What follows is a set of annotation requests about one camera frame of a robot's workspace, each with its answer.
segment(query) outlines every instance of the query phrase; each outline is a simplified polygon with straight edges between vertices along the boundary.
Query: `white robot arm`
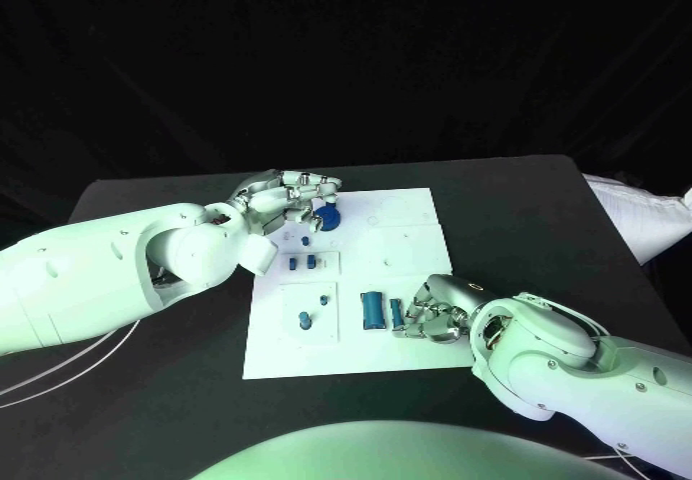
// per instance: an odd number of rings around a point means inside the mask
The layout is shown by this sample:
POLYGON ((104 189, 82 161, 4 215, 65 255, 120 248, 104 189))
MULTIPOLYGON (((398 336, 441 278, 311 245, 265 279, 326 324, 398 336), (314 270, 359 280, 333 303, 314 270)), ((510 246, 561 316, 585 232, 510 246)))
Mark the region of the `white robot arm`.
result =
POLYGON ((406 321, 399 337, 468 335, 473 373, 516 413, 569 415, 613 448, 692 478, 690 358, 610 336, 530 294, 497 299, 448 275, 430 276, 406 321))
POLYGON ((269 170, 226 202, 180 203, 53 228, 0 252, 0 354, 102 335, 222 283, 264 275, 284 222, 321 227, 337 178, 269 170))

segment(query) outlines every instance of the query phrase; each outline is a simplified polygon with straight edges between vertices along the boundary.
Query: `blue object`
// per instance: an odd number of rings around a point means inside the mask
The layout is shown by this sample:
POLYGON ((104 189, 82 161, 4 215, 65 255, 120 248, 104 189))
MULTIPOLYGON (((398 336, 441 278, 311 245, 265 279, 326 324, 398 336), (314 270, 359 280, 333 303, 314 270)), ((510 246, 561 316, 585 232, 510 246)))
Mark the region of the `blue object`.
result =
POLYGON ((392 307, 392 330, 401 330, 404 319, 401 318, 401 300, 398 298, 389 300, 389 307, 392 307))
POLYGON ((336 209, 336 203, 327 203, 323 207, 320 207, 314 214, 321 217, 323 224, 321 224, 321 231, 329 232, 333 230, 339 224, 342 223, 342 214, 336 209))
POLYGON ((362 293, 360 301, 363 302, 363 330, 386 329, 382 313, 382 292, 362 293))
POLYGON ((310 320, 310 315, 307 314, 307 312, 300 312, 298 318, 300 328, 303 330, 310 330, 310 327, 313 326, 313 321, 310 320))

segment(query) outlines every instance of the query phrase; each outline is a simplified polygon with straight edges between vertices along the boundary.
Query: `table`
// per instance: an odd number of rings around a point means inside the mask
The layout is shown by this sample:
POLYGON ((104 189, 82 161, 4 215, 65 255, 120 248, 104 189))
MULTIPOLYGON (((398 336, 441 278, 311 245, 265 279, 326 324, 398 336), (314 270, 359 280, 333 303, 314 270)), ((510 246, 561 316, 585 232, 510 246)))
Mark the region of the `table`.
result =
MULTIPOLYGON (((497 294, 542 295, 615 335, 689 354, 569 158, 311 170, 340 177, 347 191, 430 187, 457 275, 497 294)), ((246 176, 98 181, 71 221, 176 202, 222 201, 246 176)), ((95 281, 107 281, 107 272, 95 281)), ((220 286, 141 322, 85 377, 0 410, 7 478, 186 479, 284 433, 373 419, 489 429, 579 455, 608 451, 568 417, 533 422, 513 414, 470 369, 242 381, 251 294, 252 276, 239 268, 220 286)), ((19 354, 3 371, 26 378, 37 360, 62 358, 86 343, 19 354)), ((393 445, 380 446, 380 453, 393 452, 393 445)))

